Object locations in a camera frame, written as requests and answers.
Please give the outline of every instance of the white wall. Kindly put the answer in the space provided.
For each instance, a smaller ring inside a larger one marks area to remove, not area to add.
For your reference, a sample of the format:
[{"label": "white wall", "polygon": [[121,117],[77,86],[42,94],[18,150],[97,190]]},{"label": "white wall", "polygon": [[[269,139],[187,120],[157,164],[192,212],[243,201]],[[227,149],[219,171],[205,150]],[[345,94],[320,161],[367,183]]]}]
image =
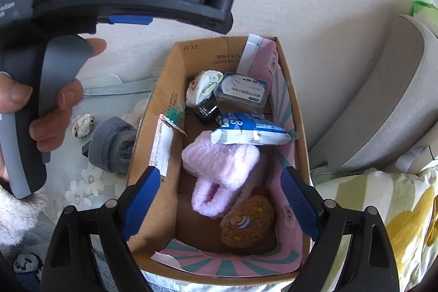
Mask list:
[{"label": "white wall", "polygon": [[[231,35],[277,35],[288,59],[309,147],[360,89],[400,13],[411,0],[235,0]],[[99,25],[108,50],[80,78],[106,73],[122,80],[152,74],[174,41],[216,36],[178,22],[154,19],[147,27]]]}]

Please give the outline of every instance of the blue gripper pad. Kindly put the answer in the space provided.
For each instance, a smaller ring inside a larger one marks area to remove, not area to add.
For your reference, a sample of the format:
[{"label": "blue gripper pad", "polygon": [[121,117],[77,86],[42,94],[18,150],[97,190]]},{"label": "blue gripper pad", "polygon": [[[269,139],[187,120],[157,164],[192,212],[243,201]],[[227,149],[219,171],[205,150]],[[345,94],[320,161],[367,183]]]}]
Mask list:
[{"label": "blue gripper pad", "polygon": [[314,242],[317,242],[320,236],[318,215],[288,169],[289,167],[286,167],[281,172],[281,188],[298,220],[301,230],[305,235],[311,237]]},{"label": "blue gripper pad", "polygon": [[[161,175],[159,169],[149,166],[134,186],[127,187],[130,190],[125,192],[129,195],[128,199],[132,201],[124,210],[122,216],[123,225],[121,234],[125,241],[128,241],[132,235],[139,232],[146,213],[160,188],[160,182]],[[119,202],[121,204],[125,198],[123,197],[125,192],[120,197]]]}]

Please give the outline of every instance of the screw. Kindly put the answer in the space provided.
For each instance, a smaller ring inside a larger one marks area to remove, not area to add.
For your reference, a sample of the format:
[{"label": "screw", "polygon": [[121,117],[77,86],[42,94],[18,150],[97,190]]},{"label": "screw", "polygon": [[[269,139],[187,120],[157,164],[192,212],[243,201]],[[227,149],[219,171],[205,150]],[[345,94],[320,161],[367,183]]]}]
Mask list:
[{"label": "screw", "polygon": [[377,209],[376,209],[376,207],[369,206],[369,207],[367,208],[367,210],[368,210],[368,213],[369,213],[369,214],[372,214],[372,215],[376,215],[376,214],[377,214]]},{"label": "screw", "polygon": [[114,208],[115,206],[117,206],[117,200],[107,200],[105,202],[105,207],[107,208]]},{"label": "screw", "polygon": [[336,202],[334,200],[325,200],[324,204],[327,208],[334,208],[336,207]]},{"label": "screw", "polygon": [[73,213],[73,206],[67,206],[64,208],[64,214],[70,214]]}]

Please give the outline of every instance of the brown plush toy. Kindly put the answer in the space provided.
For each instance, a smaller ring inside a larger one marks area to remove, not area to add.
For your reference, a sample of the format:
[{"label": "brown plush toy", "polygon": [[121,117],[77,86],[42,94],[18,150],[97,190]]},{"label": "brown plush toy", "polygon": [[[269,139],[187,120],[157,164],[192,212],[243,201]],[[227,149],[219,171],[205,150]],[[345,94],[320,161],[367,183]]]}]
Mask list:
[{"label": "brown plush toy", "polygon": [[264,188],[255,188],[253,196],[232,209],[221,223],[222,242],[230,247],[246,248],[262,240],[274,220],[274,207],[264,196]]}]

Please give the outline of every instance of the pillow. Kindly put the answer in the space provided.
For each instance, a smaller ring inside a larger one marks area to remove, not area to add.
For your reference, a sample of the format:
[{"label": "pillow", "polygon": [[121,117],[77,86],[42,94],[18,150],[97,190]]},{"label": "pillow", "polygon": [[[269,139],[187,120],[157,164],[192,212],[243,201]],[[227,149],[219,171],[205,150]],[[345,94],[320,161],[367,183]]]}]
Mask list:
[{"label": "pillow", "polygon": [[[418,284],[438,251],[438,169],[419,175],[369,169],[363,174],[336,178],[315,188],[324,199],[341,207],[378,209],[396,258],[400,291]],[[347,254],[350,236],[342,238],[323,292],[333,291]]]}]

